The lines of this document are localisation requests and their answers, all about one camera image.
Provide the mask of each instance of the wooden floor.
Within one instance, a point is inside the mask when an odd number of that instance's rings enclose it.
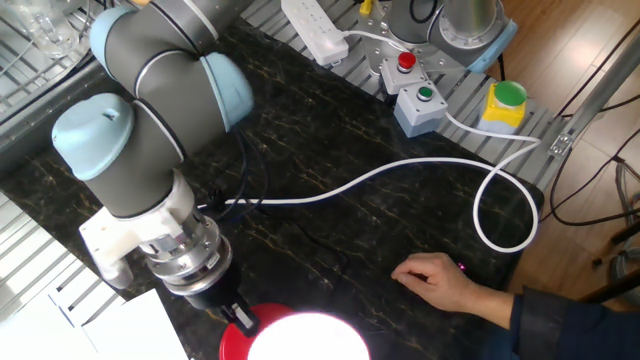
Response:
[[[519,25],[518,35],[505,52],[507,78],[523,84],[532,98],[554,111],[558,111],[595,71],[640,17],[638,0],[504,0],[504,5],[507,14]],[[491,74],[499,77],[495,68]],[[587,93],[569,108],[569,112],[576,109]],[[611,103],[638,93],[640,68]],[[563,199],[579,188],[633,131],[640,128],[640,101],[600,115],[598,119],[581,134],[574,146],[559,181],[556,199]],[[621,153],[629,164],[640,170],[638,154],[640,137]],[[582,221],[619,213],[622,209],[614,178],[615,163],[610,164],[585,191],[567,202],[559,214],[567,220]],[[640,184],[630,180],[629,191],[637,190],[640,190]],[[549,209],[548,190],[546,196],[544,214]],[[541,225],[536,241],[524,251],[509,289],[521,292],[525,285],[578,299],[599,288],[608,281],[609,264],[594,270],[591,262],[621,250],[621,247],[611,247],[608,239],[624,225],[624,220],[616,220],[589,227],[567,227],[553,218],[548,219]],[[607,305],[616,310],[634,309],[621,299]]]

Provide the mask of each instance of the red lamp base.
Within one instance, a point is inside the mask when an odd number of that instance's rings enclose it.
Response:
[[[294,313],[284,305],[271,303],[253,306],[251,311],[260,319],[258,333],[274,322]],[[220,360],[247,360],[249,349],[255,339],[255,337],[245,337],[235,325],[230,324],[224,331],[220,342]]]

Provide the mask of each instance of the red object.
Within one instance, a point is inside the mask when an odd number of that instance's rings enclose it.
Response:
[[[256,305],[251,311],[260,319],[258,334],[274,322],[295,313],[284,305],[270,303]],[[220,341],[220,360],[247,360],[255,339],[247,338],[235,325],[229,324]]]
[[[416,56],[410,52],[403,52],[402,54],[398,55],[398,66],[403,69],[411,69],[413,65],[416,64],[416,61]]]

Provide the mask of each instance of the gray cylinder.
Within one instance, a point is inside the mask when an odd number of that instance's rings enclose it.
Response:
[[[431,12],[433,2],[438,0],[415,0],[413,12],[419,19],[426,18]],[[398,39],[412,44],[427,42],[430,19],[424,24],[415,22],[411,18],[411,0],[394,0],[389,14],[389,29]]]
[[[109,212],[129,218],[148,211],[169,195],[173,171],[181,155],[154,119],[139,102],[134,102],[136,124],[117,159],[99,176],[85,181]]]
[[[91,36],[99,35],[92,31]],[[136,79],[145,65],[168,50],[190,51],[194,57],[196,54],[189,41],[162,13],[154,6],[145,6],[138,12],[123,15],[109,30],[102,65],[134,94]]]
[[[462,38],[482,35],[496,18],[497,0],[449,0],[443,16],[452,26],[451,31]]]
[[[140,78],[136,93],[162,115],[189,155],[226,133],[204,64],[187,53],[158,57]]]
[[[201,54],[212,52],[219,34],[254,0],[155,0]]]

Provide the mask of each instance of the person's arm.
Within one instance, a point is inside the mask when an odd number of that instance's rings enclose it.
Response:
[[[514,295],[472,282],[445,254],[411,255],[391,277],[440,310],[465,312],[507,330],[511,327]]]
[[[445,311],[466,312],[511,332],[511,348],[529,359],[638,359],[640,314],[615,313],[525,288],[523,296],[469,280],[445,254],[415,254],[391,277]]]

